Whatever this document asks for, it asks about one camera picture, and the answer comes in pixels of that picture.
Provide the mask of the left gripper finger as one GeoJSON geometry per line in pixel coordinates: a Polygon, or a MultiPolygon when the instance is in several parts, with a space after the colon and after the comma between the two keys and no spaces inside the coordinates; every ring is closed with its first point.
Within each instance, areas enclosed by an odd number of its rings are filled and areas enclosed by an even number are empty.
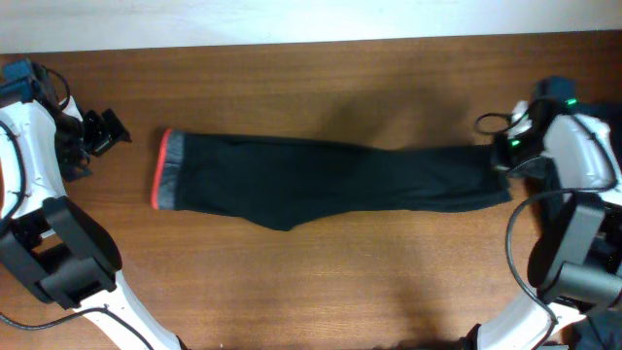
{"type": "Polygon", "coordinates": [[[101,157],[112,147],[112,136],[108,125],[93,110],[85,113],[84,128],[83,143],[90,155],[101,157]]]}
{"type": "Polygon", "coordinates": [[[101,117],[106,124],[112,145],[118,142],[132,142],[129,131],[112,109],[103,111],[101,117]]]}

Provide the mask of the black leggings red waistband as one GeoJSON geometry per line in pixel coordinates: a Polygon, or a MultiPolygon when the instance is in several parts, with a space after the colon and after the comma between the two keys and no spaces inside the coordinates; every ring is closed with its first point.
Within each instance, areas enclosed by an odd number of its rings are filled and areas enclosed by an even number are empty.
{"type": "Polygon", "coordinates": [[[511,199],[491,155],[487,145],[383,150],[167,129],[151,205],[281,231],[355,211],[474,211],[511,199]]]}

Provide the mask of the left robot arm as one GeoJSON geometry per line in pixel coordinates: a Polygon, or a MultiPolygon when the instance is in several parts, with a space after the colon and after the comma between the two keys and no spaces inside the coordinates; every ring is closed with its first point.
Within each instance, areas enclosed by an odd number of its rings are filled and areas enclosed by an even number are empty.
{"type": "Polygon", "coordinates": [[[1,110],[1,263],[43,303],[85,317],[120,349],[183,349],[129,288],[106,229],[68,198],[57,126],[38,102],[1,110]]]}

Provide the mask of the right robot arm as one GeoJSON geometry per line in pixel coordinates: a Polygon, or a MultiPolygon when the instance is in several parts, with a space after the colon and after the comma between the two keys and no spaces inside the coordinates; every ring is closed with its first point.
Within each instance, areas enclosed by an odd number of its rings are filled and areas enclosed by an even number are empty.
{"type": "Polygon", "coordinates": [[[461,349],[545,349],[563,328],[621,308],[620,105],[541,97],[518,102],[504,119],[506,128],[492,134],[497,168],[550,186],[521,202],[506,227],[519,296],[475,325],[461,349]],[[511,243],[519,215],[533,204],[543,232],[523,279],[511,243]]]}

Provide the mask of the dark clothes pile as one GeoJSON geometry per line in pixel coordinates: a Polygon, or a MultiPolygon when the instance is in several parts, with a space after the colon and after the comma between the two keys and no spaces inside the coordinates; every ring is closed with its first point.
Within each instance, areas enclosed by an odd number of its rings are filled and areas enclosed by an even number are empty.
{"type": "Polygon", "coordinates": [[[581,316],[573,349],[621,346],[621,107],[570,102],[543,136],[543,234],[528,277],[545,301],[581,316]]]}

